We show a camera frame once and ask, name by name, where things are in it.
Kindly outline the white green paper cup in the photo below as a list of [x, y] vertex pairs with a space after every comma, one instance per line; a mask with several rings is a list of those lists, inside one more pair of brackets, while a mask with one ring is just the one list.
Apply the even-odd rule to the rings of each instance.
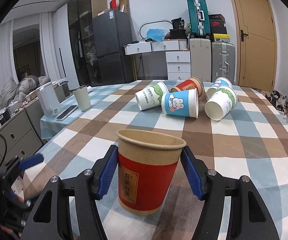
[[141, 111], [161, 105], [162, 97], [168, 93], [164, 82], [150, 85], [135, 93], [135, 99]]

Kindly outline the red kraft paper cup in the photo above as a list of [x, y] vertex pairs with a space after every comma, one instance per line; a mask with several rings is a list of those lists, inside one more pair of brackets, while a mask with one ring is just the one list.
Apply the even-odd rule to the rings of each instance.
[[135, 215], [156, 213], [164, 201], [186, 142], [138, 129], [117, 131], [120, 205]]

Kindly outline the checkered tablecloth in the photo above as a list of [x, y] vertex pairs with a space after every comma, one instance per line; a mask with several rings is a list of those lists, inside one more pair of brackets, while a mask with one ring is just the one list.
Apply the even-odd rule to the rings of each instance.
[[[157, 81], [113, 86], [117, 90], [55, 135], [39, 151], [44, 161], [25, 172], [24, 196], [42, 191], [52, 176], [66, 179], [91, 168], [118, 143], [118, 130], [152, 131], [166, 134], [157, 139], [153, 139], [156, 134], [148, 136], [145, 142], [154, 148], [174, 148], [182, 139], [208, 169], [228, 178], [248, 176], [280, 239], [288, 239], [288, 124], [283, 116], [263, 94], [234, 86], [237, 105], [223, 119], [213, 121], [203, 109], [210, 86], [206, 83], [197, 119], [165, 115], [161, 106], [140, 111], [135, 93], [153, 83]], [[203, 202], [192, 193], [180, 163], [160, 209], [149, 216], [136, 216], [121, 207], [116, 175], [108, 194], [96, 203], [108, 239], [192, 238]]]

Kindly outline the blue plastic bag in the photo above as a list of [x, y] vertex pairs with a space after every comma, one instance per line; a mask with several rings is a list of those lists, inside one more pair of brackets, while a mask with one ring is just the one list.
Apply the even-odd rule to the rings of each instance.
[[161, 42], [165, 39], [165, 37], [167, 36], [168, 34], [168, 30], [165, 30], [165, 29], [149, 29], [147, 32], [146, 32], [146, 36], [148, 39], [151, 39], [153, 41], [156, 41], [156, 42]]

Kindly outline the grey drawer cabinet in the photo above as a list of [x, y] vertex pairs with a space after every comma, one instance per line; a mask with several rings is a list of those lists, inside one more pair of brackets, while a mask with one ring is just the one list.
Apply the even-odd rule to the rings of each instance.
[[42, 146], [40, 119], [44, 113], [38, 99], [29, 102], [5, 124], [0, 124], [0, 163], [14, 157], [30, 157]]

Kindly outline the grey bedding pile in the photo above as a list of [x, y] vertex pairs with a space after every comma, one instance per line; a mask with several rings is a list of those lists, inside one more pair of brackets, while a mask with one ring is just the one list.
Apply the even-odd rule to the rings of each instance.
[[11, 102], [24, 102], [28, 94], [50, 81], [48, 76], [29, 75], [19, 83], [16, 83], [12, 77], [8, 78], [0, 93], [0, 110], [8, 107]]

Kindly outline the blue white cup far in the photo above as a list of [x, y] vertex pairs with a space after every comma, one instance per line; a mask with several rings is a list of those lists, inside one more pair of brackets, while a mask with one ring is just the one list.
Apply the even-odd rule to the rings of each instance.
[[218, 77], [215, 82], [209, 87], [207, 90], [207, 97], [210, 99], [211, 96], [215, 93], [215, 91], [220, 87], [220, 86], [228, 86], [232, 88], [232, 83], [227, 79], [226, 77]]

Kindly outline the red kraft cup far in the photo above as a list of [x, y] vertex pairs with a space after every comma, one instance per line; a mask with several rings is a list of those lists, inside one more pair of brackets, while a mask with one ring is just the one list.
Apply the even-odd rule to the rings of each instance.
[[195, 88], [197, 89], [197, 96], [201, 97], [203, 93], [202, 82], [196, 77], [190, 77], [187, 80], [183, 81], [182, 83], [179, 83], [178, 85], [172, 87], [170, 89], [170, 92], [180, 92], [180, 91], [190, 90], [190, 89], [195, 89]]

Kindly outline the teal suitcase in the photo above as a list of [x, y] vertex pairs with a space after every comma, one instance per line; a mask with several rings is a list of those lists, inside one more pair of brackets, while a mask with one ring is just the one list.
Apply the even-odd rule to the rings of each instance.
[[187, 0], [191, 33], [196, 37], [207, 38], [211, 35], [206, 0]]

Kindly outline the smartphone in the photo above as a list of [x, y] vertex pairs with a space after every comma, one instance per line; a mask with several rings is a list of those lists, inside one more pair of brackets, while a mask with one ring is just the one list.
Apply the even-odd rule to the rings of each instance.
[[57, 120], [64, 120], [66, 119], [71, 113], [73, 113], [78, 108], [77, 105], [71, 105], [66, 110], [64, 110], [62, 113], [60, 113], [59, 116], [57, 116]]

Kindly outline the white drawer desk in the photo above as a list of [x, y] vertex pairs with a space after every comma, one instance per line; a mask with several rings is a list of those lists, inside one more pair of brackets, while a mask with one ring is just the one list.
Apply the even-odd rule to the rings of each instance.
[[191, 76], [186, 39], [142, 41], [124, 46], [131, 57], [135, 79], [185, 80]]

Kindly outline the dark glass cabinet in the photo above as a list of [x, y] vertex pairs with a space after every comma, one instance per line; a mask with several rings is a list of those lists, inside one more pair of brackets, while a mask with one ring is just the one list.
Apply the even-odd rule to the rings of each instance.
[[102, 85], [92, 20], [105, 9], [107, 9], [107, 0], [70, 0], [68, 2], [72, 57], [78, 83], [81, 86]]

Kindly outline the black refrigerator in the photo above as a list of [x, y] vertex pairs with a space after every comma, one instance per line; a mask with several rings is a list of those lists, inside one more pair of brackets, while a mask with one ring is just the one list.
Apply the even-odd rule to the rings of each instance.
[[133, 41], [130, 16], [118, 10], [110, 10], [95, 17], [92, 25], [103, 85], [133, 82], [132, 60], [124, 49]]

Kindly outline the white device box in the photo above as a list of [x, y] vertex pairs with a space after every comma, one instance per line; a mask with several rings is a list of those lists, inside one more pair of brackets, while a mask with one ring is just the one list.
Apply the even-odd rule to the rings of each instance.
[[46, 117], [57, 115], [61, 111], [61, 106], [52, 82], [48, 82], [37, 89], [37, 96]]

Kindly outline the beige suitcase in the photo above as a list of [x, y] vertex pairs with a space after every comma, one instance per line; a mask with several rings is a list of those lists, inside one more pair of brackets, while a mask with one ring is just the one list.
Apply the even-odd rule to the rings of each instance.
[[201, 82], [211, 82], [211, 41], [204, 38], [189, 40], [191, 75]]

